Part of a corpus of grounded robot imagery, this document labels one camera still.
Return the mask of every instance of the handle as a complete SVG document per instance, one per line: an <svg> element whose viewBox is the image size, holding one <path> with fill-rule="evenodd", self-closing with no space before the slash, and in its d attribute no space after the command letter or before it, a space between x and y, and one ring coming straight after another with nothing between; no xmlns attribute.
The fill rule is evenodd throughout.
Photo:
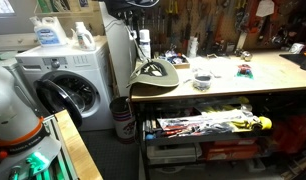
<svg viewBox="0 0 306 180"><path fill-rule="evenodd" d="M43 23L43 24L44 24L44 23L55 23L55 20L54 20L53 17L44 17L44 18L42 19L42 23Z"/></svg>

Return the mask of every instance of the white bucket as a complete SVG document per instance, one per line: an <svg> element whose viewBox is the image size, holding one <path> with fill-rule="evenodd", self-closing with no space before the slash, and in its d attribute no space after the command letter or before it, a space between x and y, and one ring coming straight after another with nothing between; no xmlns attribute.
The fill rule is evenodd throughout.
<svg viewBox="0 0 306 180"><path fill-rule="evenodd" d="M110 103L116 134L118 140L123 144L134 142L135 119L130 112L127 98L128 97L119 97Z"/></svg>

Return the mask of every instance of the small container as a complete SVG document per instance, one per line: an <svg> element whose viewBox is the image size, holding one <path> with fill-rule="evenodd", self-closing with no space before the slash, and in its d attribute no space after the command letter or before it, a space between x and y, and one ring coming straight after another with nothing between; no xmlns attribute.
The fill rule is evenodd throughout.
<svg viewBox="0 0 306 180"><path fill-rule="evenodd" d="M79 47L84 51L94 51L96 45L92 34L88 31L83 22L75 22L76 25L76 36L79 43Z"/></svg>
<svg viewBox="0 0 306 180"><path fill-rule="evenodd" d="M187 43L187 50L186 50L186 56L187 57L190 57L190 48L191 48L191 44L192 44L193 40L194 40L194 36L190 36L190 40Z"/></svg>
<svg viewBox="0 0 306 180"><path fill-rule="evenodd" d="M200 90L206 91L211 86L212 76L207 72L197 72L194 74L193 87Z"/></svg>
<svg viewBox="0 0 306 180"><path fill-rule="evenodd" d="M198 49L198 45L199 45L199 42L197 41L197 38L194 37L193 40L191 41L190 45L189 45L188 56L190 58L196 57L196 52L197 52L197 49Z"/></svg>

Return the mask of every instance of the washing machine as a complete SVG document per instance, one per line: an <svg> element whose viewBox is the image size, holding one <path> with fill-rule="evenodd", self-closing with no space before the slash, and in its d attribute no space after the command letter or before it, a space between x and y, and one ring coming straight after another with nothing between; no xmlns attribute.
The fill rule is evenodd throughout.
<svg viewBox="0 0 306 180"><path fill-rule="evenodd" d="M105 36L95 51L77 46L36 47L16 55L28 84L50 114L66 109L79 131L114 128Z"/></svg>

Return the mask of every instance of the red object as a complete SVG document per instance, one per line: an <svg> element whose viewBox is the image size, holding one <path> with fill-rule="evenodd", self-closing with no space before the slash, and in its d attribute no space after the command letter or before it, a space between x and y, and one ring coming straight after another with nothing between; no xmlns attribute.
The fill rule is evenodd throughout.
<svg viewBox="0 0 306 180"><path fill-rule="evenodd" d="M8 156L8 153L6 151L0 151L0 160L5 159Z"/></svg>
<svg viewBox="0 0 306 180"><path fill-rule="evenodd" d="M202 144L206 160L237 160L253 158L259 151L256 144L236 146L215 146Z"/></svg>
<svg viewBox="0 0 306 180"><path fill-rule="evenodd" d="M297 153L306 141L306 115L275 123L272 138L277 142L278 150Z"/></svg>
<svg viewBox="0 0 306 180"><path fill-rule="evenodd" d="M215 146L236 146L236 145L252 145L255 143L257 138L245 138L245 139L236 139L229 141L215 141Z"/></svg>

